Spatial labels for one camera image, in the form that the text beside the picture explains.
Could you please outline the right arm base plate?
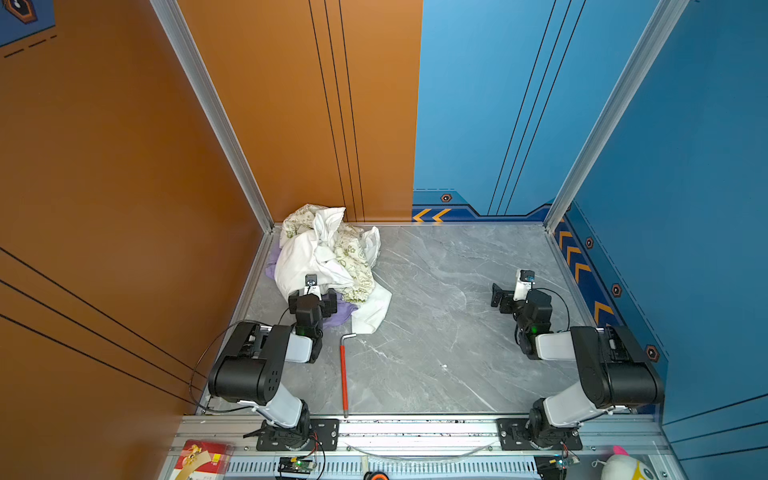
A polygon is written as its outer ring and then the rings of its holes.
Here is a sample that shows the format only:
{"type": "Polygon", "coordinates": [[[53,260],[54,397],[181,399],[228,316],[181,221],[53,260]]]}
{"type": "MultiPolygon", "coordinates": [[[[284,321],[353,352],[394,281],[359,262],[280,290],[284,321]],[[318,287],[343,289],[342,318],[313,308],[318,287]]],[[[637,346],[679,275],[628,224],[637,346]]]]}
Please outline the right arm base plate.
{"type": "Polygon", "coordinates": [[[544,423],[535,428],[529,419],[504,417],[496,420],[497,436],[503,451],[583,449],[576,428],[552,427],[544,423]]]}

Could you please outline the purple cloth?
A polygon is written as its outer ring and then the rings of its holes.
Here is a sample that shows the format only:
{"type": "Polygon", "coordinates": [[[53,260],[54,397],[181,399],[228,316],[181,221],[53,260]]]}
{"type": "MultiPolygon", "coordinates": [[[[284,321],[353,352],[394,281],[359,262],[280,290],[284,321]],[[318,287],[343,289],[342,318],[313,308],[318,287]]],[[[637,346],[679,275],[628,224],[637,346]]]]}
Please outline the purple cloth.
{"type": "MultiPolygon", "coordinates": [[[[279,244],[274,243],[268,254],[265,267],[264,267],[265,276],[271,280],[275,279],[275,269],[277,266],[280,253],[281,253],[281,248],[279,244]]],[[[338,327],[338,326],[344,325],[350,320],[351,315],[357,309],[355,305],[344,301],[340,294],[337,295],[337,301],[338,301],[337,312],[324,320],[325,328],[332,328],[332,327],[338,327]]]]}

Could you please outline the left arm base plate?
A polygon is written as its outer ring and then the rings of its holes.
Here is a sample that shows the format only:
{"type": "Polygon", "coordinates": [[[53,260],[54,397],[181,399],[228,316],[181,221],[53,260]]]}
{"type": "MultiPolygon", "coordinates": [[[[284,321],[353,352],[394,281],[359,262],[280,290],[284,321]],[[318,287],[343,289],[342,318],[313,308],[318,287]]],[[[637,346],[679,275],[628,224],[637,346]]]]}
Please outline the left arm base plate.
{"type": "Polygon", "coordinates": [[[286,429],[269,426],[266,421],[254,431],[258,451],[287,452],[310,451],[318,448],[332,452],[337,449],[340,421],[337,419],[310,418],[299,422],[297,427],[286,429]]]}

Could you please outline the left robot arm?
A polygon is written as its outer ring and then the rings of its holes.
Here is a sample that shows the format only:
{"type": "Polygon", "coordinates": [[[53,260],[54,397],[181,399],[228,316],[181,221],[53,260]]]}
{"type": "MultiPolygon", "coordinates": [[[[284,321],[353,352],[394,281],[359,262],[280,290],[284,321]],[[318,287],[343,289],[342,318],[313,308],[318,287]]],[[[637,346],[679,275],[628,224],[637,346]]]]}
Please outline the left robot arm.
{"type": "Polygon", "coordinates": [[[259,413],[261,426],[247,433],[262,450],[303,450],[321,445],[306,401],[282,384],[287,363],[312,364],[322,350],[324,320],[337,312],[337,293],[311,287],[289,295],[292,325],[242,321],[235,326],[208,376],[211,396],[259,413]]]}

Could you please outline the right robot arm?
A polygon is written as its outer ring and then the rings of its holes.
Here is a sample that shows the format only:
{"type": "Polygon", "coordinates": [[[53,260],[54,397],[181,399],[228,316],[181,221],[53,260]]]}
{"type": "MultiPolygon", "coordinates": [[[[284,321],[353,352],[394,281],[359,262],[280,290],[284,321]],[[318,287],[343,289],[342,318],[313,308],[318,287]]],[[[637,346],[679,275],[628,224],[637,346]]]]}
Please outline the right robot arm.
{"type": "Polygon", "coordinates": [[[513,290],[494,283],[491,305],[513,316],[514,339],[527,358],[573,361],[578,373],[573,385],[536,400],[527,419],[496,421],[503,450],[579,450],[579,429],[586,422],[663,401],[663,381],[629,328],[569,326],[553,332],[551,292],[530,282],[520,281],[513,290]]]}

